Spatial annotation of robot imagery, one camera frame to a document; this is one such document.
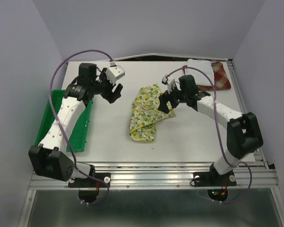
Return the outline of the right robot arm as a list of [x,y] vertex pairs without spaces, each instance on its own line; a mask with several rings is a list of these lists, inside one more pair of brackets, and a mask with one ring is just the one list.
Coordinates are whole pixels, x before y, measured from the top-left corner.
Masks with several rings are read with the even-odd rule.
[[176,85],[172,77],[164,76],[162,83],[168,89],[159,96],[158,110],[167,114],[184,103],[195,111],[205,114],[215,121],[216,129],[222,126],[226,130],[226,149],[222,156],[215,161],[208,172],[198,172],[191,180],[194,187],[220,186],[224,183],[236,185],[230,177],[240,161],[263,146],[263,138],[255,114],[241,113],[228,108],[216,100],[216,95],[197,88],[195,79],[191,75],[179,78]]

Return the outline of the white skirt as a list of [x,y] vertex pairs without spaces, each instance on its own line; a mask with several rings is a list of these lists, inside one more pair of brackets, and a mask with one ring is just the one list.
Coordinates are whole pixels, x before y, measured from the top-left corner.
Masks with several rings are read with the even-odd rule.
[[[187,66],[202,71],[204,74],[207,75],[207,77],[210,79],[212,83],[214,82],[214,72],[213,72],[213,67],[211,65],[211,61],[188,59]],[[208,78],[199,71],[192,69],[185,69],[185,73],[186,75],[192,75],[195,79],[195,83],[199,86],[207,86],[207,87],[212,86]]]

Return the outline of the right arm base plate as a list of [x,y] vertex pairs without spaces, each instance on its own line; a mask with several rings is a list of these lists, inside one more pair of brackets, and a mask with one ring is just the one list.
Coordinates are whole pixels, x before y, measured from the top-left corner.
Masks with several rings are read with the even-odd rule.
[[190,185],[193,187],[236,186],[237,182],[233,171],[224,175],[212,174],[210,172],[195,172]]

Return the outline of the yellow floral skirt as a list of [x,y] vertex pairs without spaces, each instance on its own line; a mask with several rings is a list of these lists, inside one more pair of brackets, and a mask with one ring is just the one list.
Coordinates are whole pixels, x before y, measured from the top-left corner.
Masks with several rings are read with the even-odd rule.
[[137,142],[153,142],[156,135],[156,123],[176,117],[168,104],[168,113],[158,110],[162,94],[158,84],[142,87],[132,102],[132,113],[129,121],[130,139]]

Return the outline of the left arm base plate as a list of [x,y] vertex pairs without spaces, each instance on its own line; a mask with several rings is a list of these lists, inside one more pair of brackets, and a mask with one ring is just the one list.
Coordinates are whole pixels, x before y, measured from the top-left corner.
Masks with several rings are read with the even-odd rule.
[[[111,180],[111,173],[109,172],[103,172],[99,173],[96,172],[95,178],[105,182],[108,186],[110,186],[110,180]],[[105,184],[102,182],[98,182],[95,180],[92,180],[90,178],[76,178],[72,183],[68,182],[69,188],[106,188]]]

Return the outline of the red plaid skirt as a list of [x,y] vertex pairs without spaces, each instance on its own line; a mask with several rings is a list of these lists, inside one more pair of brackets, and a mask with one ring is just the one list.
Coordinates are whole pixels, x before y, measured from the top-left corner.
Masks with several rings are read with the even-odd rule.
[[[229,90],[231,89],[231,83],[227,77],[226,71],[224,69],[224,66],[221,62],[216,61],[216,62],[211,62],[211,65],[213,67],[213,72],[214,72],[214,88],[216,90]],[[184,74],[185,73],[185,67],[187,67],[187,65],[184,65],[182,67]],[[199,86],[197,85],[198,90],[200,91],[212,91],[213,87],[212,86]]]

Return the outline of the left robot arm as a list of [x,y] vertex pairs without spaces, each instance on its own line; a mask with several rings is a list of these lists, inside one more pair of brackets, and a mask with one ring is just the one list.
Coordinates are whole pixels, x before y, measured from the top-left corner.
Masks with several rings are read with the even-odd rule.
[[125,75],[124,69],[110,62],[108,68],[97,73],[93,63],[79,65],[77,77],[67,86],[60,109],[53,111],[55,120],[37,146],[31,146],[28,155],[35,173],[60,181],[79,179],[85,186],[95,183],[93,165],[77,163],[76,158],[66,155],[72,149],[69,138],[90,101],[101,95],[109,103],[121,97],[122,84],[117,80]]

